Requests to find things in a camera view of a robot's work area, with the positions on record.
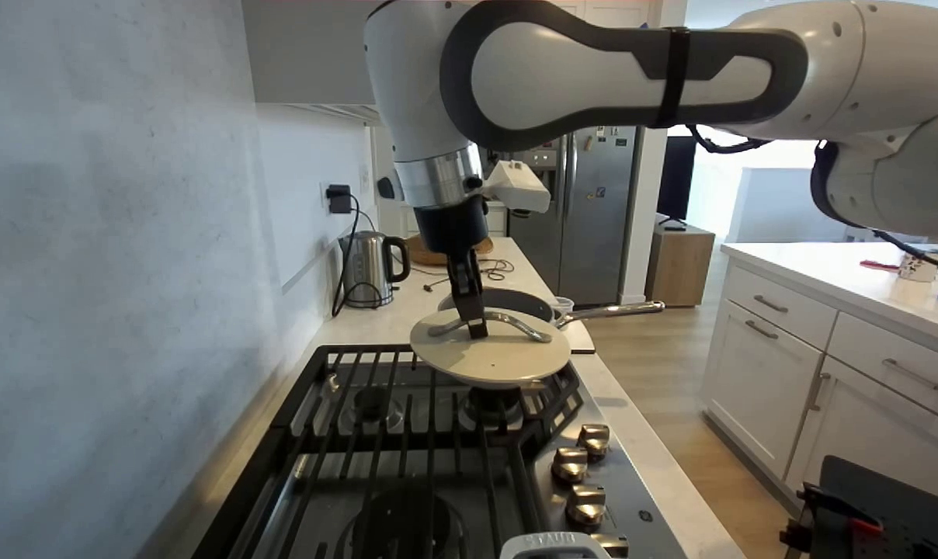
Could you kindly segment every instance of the white countertop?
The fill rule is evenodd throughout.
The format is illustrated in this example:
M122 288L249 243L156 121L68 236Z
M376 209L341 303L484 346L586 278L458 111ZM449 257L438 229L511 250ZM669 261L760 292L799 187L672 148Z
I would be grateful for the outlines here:
M840 310L938 343L938 278L911 283L894 271L863 267L860 261L900 263L900 250L885 243L739 243L723 244L739 263L787 275L840 303Z
M505 257L515 271L499 283L484 278L499 288L523 288L538 299L552 301L547 283L533 273L529 257L509 238L498 238L494 257ZM393 301L378 310L341 310L316 332L316 343L407 343L411 327L433 314L438 301L446 295L445 271L416 267L411 278L401 286ZM584 324L571 324L564 328L574 346L574 369L584 380L592 402L601 420L613 425L613 440L631 455L638 475L649 488L660 516L669 518L673 536L679 539L687 556L742 556L733 536L723 532L711 506L699 496L687 471L669 452L656 427L645 415L631 402L617 380L610 366L592 355L592 342Z

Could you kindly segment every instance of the black stove grate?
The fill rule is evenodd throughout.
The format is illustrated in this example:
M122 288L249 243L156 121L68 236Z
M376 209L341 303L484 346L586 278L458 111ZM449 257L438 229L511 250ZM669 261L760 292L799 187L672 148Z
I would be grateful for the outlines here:
M197 556L498 556L547 532L531 459L582 409L577 375L505 415L484 398L407 343L313 352Z

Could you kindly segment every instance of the stainless steel refrigerator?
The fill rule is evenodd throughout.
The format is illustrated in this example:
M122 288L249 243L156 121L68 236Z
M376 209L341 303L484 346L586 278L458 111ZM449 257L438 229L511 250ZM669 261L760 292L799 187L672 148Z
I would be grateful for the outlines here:
M638 144L638 126L586 126L515 153L551 187L552 209L511 211L505 234L552 292L577 308L621 301Z

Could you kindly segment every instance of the kettle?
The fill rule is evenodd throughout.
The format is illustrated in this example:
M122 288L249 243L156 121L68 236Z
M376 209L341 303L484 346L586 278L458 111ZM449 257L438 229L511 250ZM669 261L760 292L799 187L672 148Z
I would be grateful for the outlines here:
M341 286L347 308L382 308L392 301L392 283L411 275L411 255L404 238L373 229L341 236Z

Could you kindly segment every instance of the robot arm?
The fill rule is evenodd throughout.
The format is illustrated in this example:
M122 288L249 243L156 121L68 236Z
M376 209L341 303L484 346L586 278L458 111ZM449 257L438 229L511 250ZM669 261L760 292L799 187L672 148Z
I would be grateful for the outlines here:
M551 0L388 0L367 65L393 139L398 198L449 257L484 335L484 236L467 148L524 148L592 125L716 125L823 139L815 202L858 225L938 225L938 9L792 2L723 32L592 28Z

